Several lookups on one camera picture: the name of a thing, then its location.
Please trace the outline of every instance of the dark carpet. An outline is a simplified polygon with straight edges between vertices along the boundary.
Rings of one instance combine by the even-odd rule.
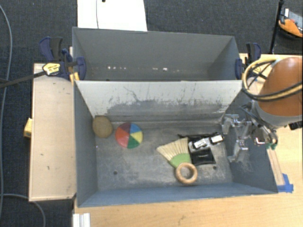
[[[77,0],[0,0],[12,28],[13,57],[10,80],[32,73],[34,61],[43,60],[38,43],[46,36],[62,36],[71,45],[76,26]],[[269,52],[278,0],[144,0],[148,30],[233,35],[240,52],[247,42],[257,42]],[[285,0],[293,12],[302,14],[302,0]],[[277,36],[275,53],[302,53],[302,41]],[[0,78],[9,56],[9,35],[0,14]],[[31,116],[31,82],[8,88],[3,127],[5,193],[27,195],[29,141],[23,128]],[[41,203],[48,227],[71,225],[71,201]],[[39,211],[26,201],[5,198],[1,227],[39,227]]]

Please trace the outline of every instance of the wooden ring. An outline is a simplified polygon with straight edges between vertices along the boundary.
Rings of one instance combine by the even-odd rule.
[[[181,174],[181,169],[184,167],[187,168],[188,170],[190,170],[190,172],[192,173],[191,178],[185,178]],[[178,179],[179,182],[181,182],[183,184],[192,184],[198,178],[197,168],[191,163],[183,162],[176,168],[176,178]]]

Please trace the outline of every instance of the beige ball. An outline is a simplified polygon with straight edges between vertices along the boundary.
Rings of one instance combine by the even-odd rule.
[[[100,138],[107,138],[113,132],[113,126],[105,116],[96,116],[93,121],[93,131]]]

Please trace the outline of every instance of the blue clamp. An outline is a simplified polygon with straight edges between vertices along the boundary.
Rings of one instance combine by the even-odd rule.
[[[293,191],[294,191],[294,185],[289,183],[287,174],[282,173],[282,176],[284,178],[285,185],[277,186],[278,192],[293,193]]]
[[[45,37],[39,42],[41,54],[46,58],[47,62],[55,61],[60,64],[60,73],[56,75],[57,77],[69,80],[71,72],[69,72],[68,68],[73,67],[73,71],[78,72],[80,80],[84,80],[87,69],[84,57],[77,57],[76,61],[73,61],[67,49],[61,50],[62,40],[61,37]]]
[[[247,43],[247,52],[248,57],[245,57],[245,64],[241,58],[237,58],[235,62],[235,75],[236,79],[241,79],[242,73],[245,69],[252,64],[254,61],[257,61],[261,57],[261,47],[257,43]]]

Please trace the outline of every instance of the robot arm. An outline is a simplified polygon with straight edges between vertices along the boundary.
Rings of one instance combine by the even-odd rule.
[[[272,66],[258,94],[250,91],[247,75],[256,67]],[[248,148],[244,140],[252,138],[256,145],[274,149],[277,145],[276,129],[302,121],[302,57],[290,57],[280,61],[255,61],[242,76],[243,91],[252,99],[241,109],[246,119],[239,121],[237,115],[226,114],[223,118],[223,133],[236,129],[234,152],[228,159],[237,162],[243,159]]]

